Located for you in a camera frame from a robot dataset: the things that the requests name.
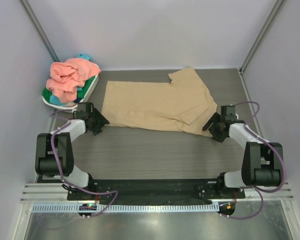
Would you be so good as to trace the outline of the beige t shirt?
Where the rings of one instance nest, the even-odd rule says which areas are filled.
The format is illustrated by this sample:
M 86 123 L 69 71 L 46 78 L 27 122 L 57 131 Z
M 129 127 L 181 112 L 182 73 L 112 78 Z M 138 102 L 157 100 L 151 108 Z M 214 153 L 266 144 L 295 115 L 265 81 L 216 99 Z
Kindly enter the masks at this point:
M 108 81 L 102 115 L 112 127 L 185 132 L 211 137 L 203 126 L 217 111 L 193 68 L 168 74 L 170 82 Z

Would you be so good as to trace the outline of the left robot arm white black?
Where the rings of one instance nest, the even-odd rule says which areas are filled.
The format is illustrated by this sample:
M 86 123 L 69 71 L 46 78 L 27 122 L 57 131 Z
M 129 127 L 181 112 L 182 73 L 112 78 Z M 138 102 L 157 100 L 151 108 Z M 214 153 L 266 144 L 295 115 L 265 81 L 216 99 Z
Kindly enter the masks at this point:
M 62 181 L 85 200 L 96 194 L 93 177 L 75 165 L 72 143 L 81 135 L 90 132 L 94 136 L 110 122 L 91 102 L 81 102 L 72 113 L 72 118 L 54 131 L 40 133 L 36 139 L 35 171 L 38 175 Z

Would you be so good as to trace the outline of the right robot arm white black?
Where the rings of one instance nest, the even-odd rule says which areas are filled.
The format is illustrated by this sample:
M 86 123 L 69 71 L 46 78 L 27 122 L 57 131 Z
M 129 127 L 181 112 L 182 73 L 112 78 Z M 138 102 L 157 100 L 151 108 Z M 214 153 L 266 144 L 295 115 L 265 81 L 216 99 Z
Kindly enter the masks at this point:
M 230 138 L 244 150 L 241 169 L 218 176 L 215 192 L 219 197 L 227 198 L 234 189 L 249 187 L 264 193 L 281 190 L 286 181 L 282 145 L 265 140 L 239 120 L 234 105 L 221 106 L 220 113 L 214 113 L 202 129 L 209 131 L 214 141 Z

